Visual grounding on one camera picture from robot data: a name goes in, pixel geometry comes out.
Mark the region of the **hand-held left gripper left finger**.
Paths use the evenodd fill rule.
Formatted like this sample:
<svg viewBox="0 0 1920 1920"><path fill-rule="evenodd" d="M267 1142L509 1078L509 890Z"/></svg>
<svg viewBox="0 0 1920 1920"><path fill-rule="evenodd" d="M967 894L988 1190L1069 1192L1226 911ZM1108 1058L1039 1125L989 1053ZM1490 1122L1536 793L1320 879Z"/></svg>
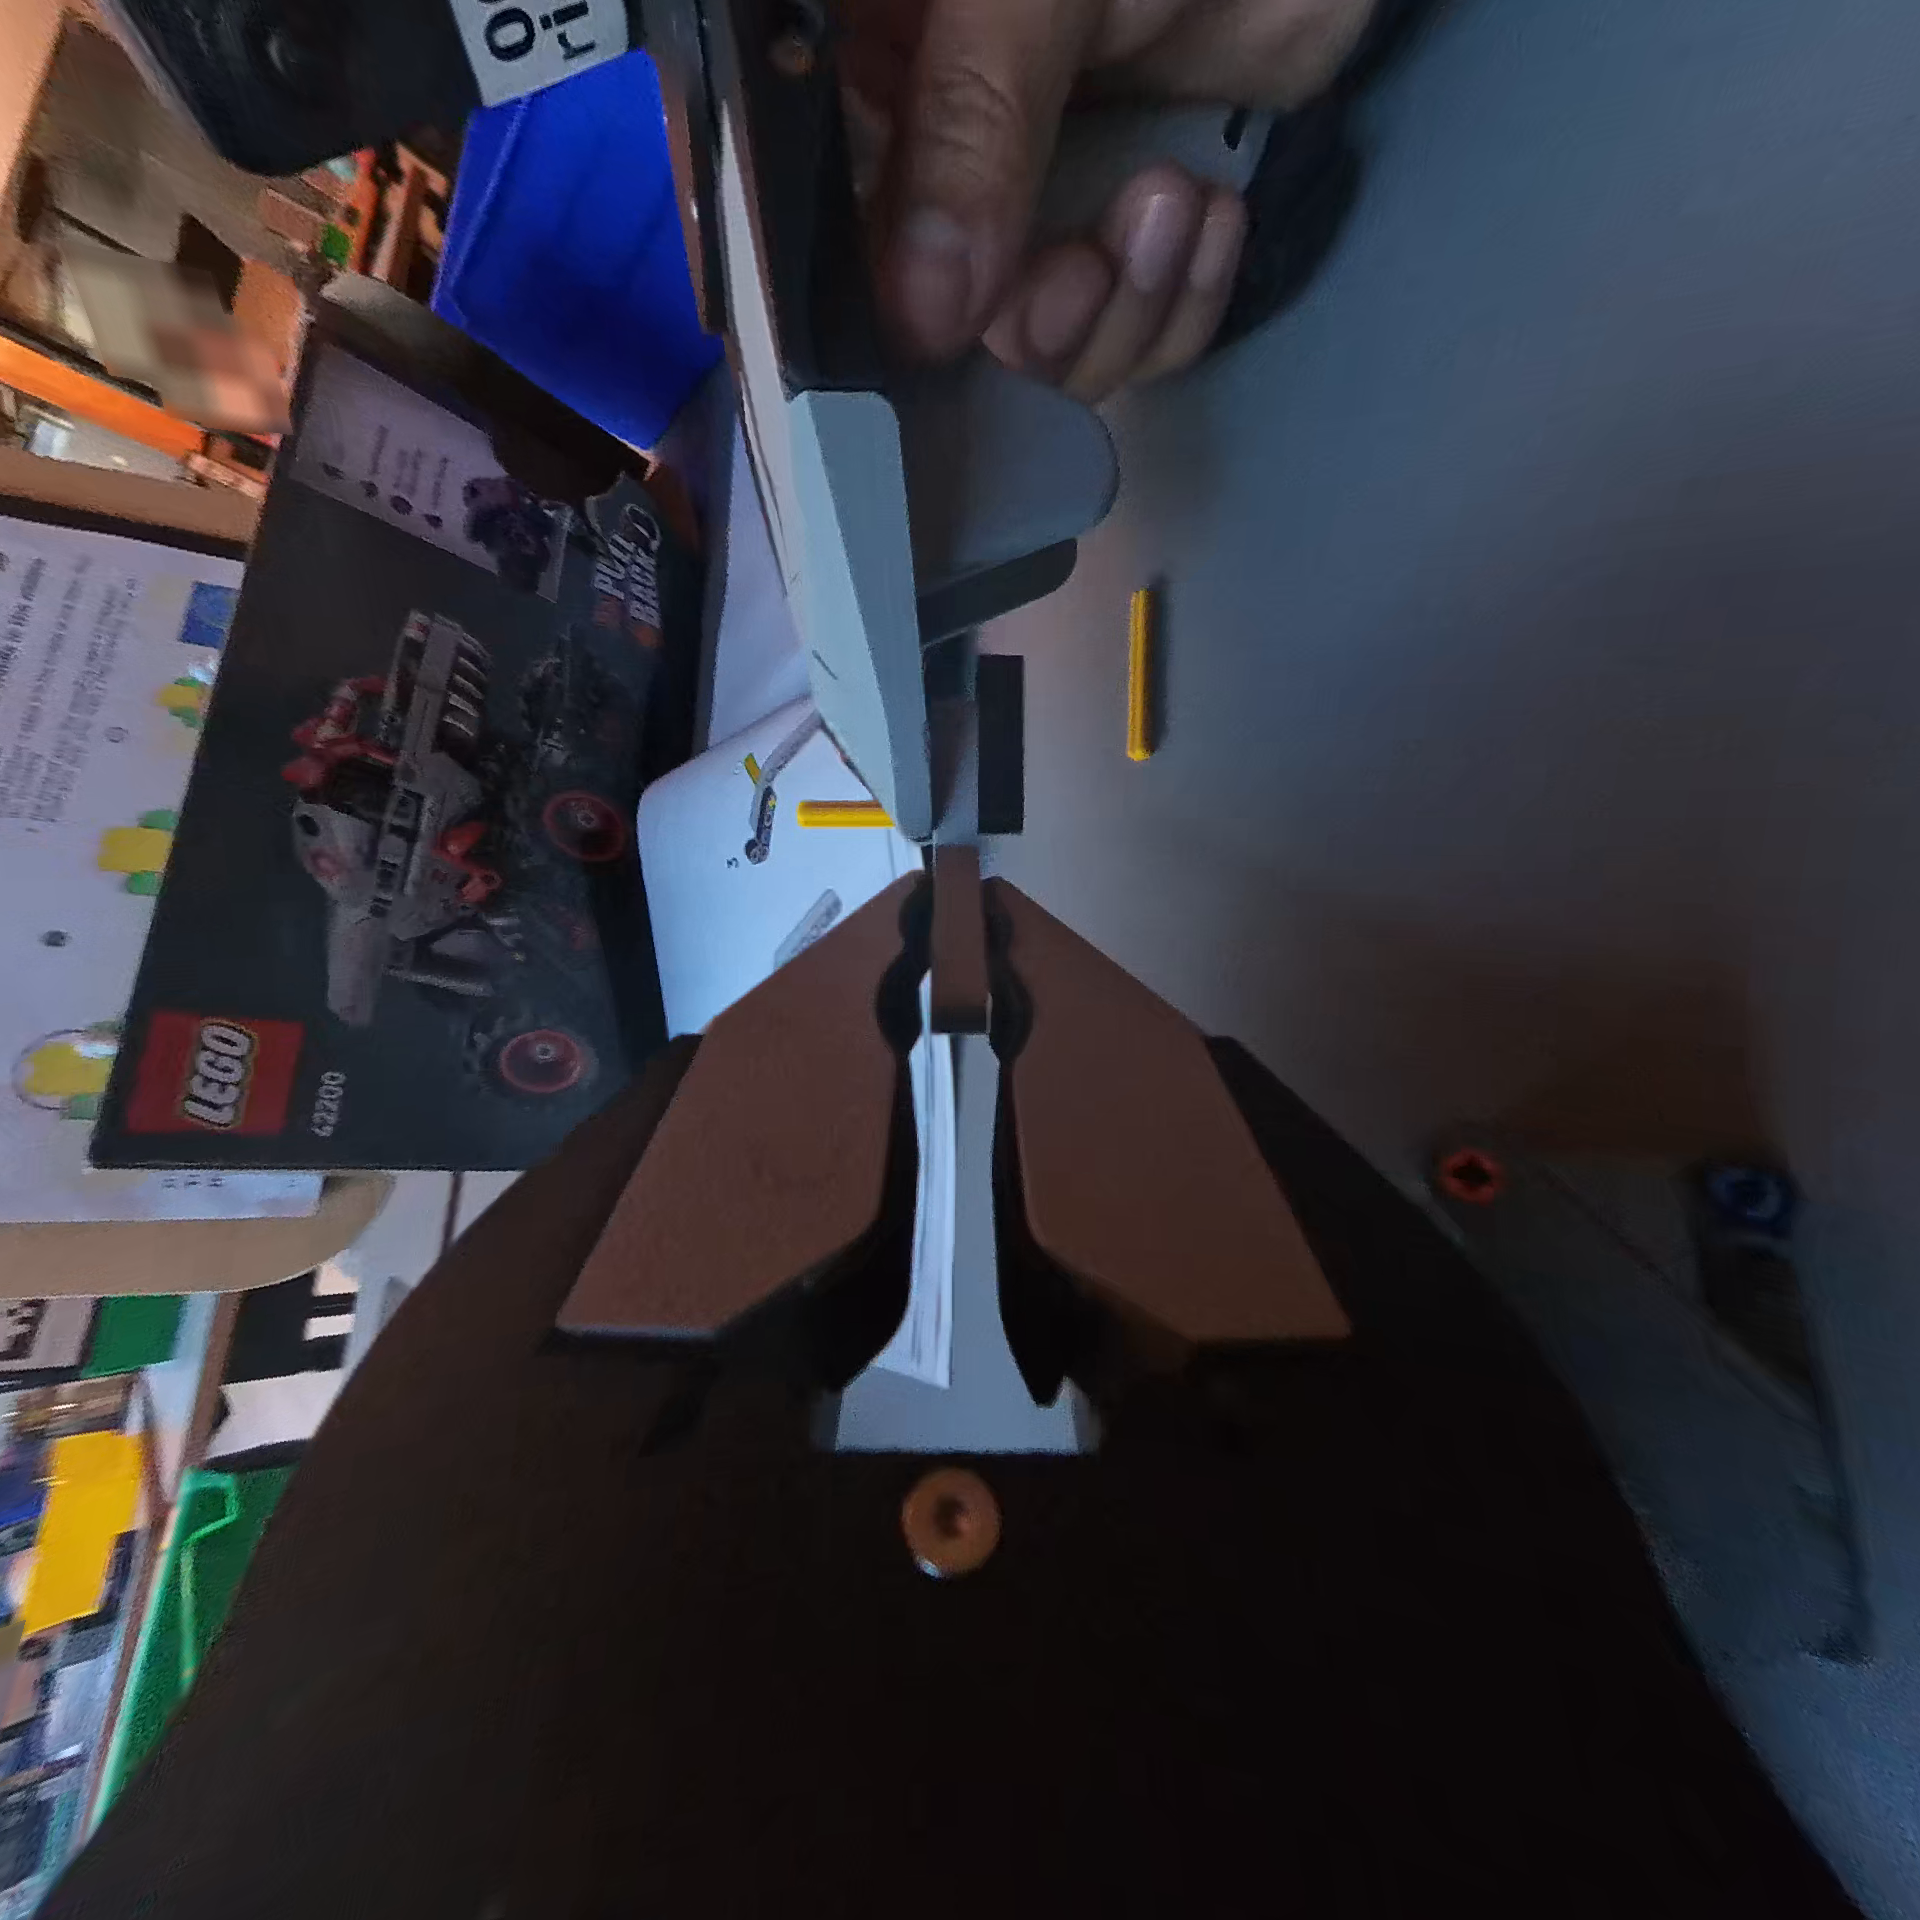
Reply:
<svg viewBox="0 0 1920 1920"><path fill-rule="evenodd" d="M898 1334L921 1171L924 877L698 1038L556 1323L569 1342L845 1385Z"/></svg>

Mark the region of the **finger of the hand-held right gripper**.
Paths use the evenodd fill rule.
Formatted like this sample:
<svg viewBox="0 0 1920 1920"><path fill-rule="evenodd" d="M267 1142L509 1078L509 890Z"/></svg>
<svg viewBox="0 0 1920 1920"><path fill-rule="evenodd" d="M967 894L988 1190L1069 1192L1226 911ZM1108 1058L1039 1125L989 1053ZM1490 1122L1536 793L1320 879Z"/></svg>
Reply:
<svg viewBox="0 0 1920 1920"><path fill-rule="evenodd" d="M873 392L785 408L788 603L826 731L893 827L932 835L929 697L898 419Z"/></svg>
<svg viewBox="0 0 1920 1920"><path fill-rule="evenodd" d="M919 641L975 634L1061 590L1121 487L1095 410L995 359L900 376Z"/></svg>

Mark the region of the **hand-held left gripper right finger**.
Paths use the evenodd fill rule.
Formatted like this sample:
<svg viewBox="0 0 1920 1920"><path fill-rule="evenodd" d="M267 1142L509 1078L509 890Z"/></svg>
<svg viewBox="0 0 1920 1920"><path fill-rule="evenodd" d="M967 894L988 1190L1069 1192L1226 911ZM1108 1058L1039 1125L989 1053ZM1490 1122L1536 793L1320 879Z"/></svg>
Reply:
<svg viewBox="0 0 1920 1920"><path fill-rule="evenodd" d="M986 880L1000 1320L1039 1405L1353 1320L1210 1038L1009 880Z"/></svg>

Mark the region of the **lego instruction booklet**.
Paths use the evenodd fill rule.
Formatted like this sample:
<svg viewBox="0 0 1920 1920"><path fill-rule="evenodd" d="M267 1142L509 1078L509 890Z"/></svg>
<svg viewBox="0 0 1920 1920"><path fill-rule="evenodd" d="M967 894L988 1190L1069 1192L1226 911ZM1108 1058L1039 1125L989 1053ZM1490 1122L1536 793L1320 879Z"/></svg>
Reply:
<svg viewBox="0 0 1920 1920"><path fill-rule="evenodd" d="M699 1034L900 879L921 851L892 826L811 827L802 803L864 803L809 696L744 437L715 546L708 743L637 808L641 873L672 1035Z"/></svg>

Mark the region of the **black lego set box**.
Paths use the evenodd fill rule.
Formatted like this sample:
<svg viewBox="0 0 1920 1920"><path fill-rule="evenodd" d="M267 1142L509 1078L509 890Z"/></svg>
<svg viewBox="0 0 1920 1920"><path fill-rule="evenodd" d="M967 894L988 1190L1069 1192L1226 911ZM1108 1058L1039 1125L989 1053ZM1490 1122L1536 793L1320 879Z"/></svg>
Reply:
<svg viewBox="0 0 1920 1920"><path fill-rule="evenodd" d="M689 755L691 509L368 278L305 336L90 1154L527 1171L666 1040L643 789Z"/></svg>

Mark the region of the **blue lego pin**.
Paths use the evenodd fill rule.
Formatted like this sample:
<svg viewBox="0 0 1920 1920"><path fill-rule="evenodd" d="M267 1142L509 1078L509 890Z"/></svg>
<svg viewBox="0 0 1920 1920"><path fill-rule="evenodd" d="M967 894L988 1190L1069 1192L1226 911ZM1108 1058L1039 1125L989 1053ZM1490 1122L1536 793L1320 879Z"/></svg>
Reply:
<svg viewBox="0 0 1920 1920"><path fill-rule="evenodd" d="M1696 1187L1721 1233L1753 1242L1792 1237L1801 1195L1789 1174L1753 1161L1709 1161Z"/></svg>

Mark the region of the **person's right hand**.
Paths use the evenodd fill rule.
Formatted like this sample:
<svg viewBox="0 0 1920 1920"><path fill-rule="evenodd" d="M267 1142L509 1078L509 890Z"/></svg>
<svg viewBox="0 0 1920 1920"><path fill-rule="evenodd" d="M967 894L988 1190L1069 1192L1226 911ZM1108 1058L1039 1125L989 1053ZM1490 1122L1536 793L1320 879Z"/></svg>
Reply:
<svg viewBox="0 0 1920 1920"><path fill-rule="evenodd" d="M871 251L900 355L989 347L1097 403L1185 374L1227 319L1250 216L1180 163L1133 169L1092 227L1035 239L1075 98L1295 113L1353 61L1367 3L842 5L848 102L879 154Z"/></svg>

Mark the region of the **blue plastic bin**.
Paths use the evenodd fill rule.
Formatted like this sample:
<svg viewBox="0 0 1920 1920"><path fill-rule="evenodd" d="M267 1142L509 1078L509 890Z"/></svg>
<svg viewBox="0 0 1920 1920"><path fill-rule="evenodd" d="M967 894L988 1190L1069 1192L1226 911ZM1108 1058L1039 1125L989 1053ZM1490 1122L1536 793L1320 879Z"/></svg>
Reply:
<svg viewBox="0 0 1920 1920"><path fill-rule="evenodd" d="M649 56L468 120L431 309L613 437L666 437L722 346L692 295Z"/></svg>

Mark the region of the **tan cardboard sheet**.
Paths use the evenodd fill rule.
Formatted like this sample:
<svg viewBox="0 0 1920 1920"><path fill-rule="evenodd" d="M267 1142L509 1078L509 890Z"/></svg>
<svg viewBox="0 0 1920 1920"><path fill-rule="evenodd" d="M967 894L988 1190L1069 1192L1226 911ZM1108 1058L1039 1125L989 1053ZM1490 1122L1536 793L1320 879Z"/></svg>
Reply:
<svg viewBox="0 0 1920 1920"><path fill-rule="evenodd" d="M3 1298L129 1298L275 1287L354 1243L393 1194L393 1176L323 1183L316 1214L216 1221L7 1223Z"/></svg>

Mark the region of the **green plastic bin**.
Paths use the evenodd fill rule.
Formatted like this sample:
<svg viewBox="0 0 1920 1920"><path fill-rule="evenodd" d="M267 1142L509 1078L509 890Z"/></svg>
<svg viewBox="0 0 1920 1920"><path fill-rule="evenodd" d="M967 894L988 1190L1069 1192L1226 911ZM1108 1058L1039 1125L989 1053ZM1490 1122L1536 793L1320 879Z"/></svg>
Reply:
<svg viewBox="0 0 1920 1920"><path fill-rule="evenodd" d="M259 1447L183 1478L132 1641L129 1682L113 1714L104 1777L88 1819L91 1830L151 1757L193 1689L301 1454L301 1445Z"/></svg>

